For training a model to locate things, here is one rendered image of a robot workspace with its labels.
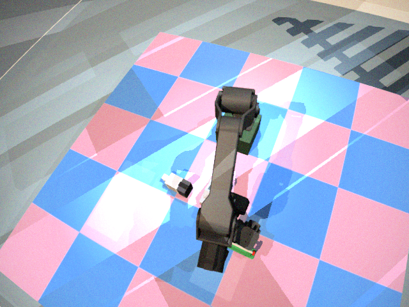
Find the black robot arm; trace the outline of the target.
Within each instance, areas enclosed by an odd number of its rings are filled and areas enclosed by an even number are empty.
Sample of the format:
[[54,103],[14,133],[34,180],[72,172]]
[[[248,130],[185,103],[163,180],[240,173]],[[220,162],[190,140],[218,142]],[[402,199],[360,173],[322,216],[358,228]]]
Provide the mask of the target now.
[[[258,95],[253,88],[223,86],[222,90],[215,100],[218,136],[210,193],[196,216],[196,240],[202,241],[197,267],[221,273],[232,242],[251,250],[261,232],[256,221],[237,220],[231,195],[239,139],[243,130],[251,131],[259,115]],[[224,116],[222,112],[233,116]]]

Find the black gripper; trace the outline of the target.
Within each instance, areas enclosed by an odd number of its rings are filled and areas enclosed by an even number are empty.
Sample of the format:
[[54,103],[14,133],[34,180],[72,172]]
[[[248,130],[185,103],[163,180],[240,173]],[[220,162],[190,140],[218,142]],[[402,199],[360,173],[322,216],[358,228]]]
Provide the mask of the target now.
[[[245,215],[247,207],[249,206],[249,199],[247,197],[240,196],[239,194],[231,192],[233,200],[235,202],[235,212],[236,217],[239,215]],[[226,258],[228,256],[229,251],[226,252]]]

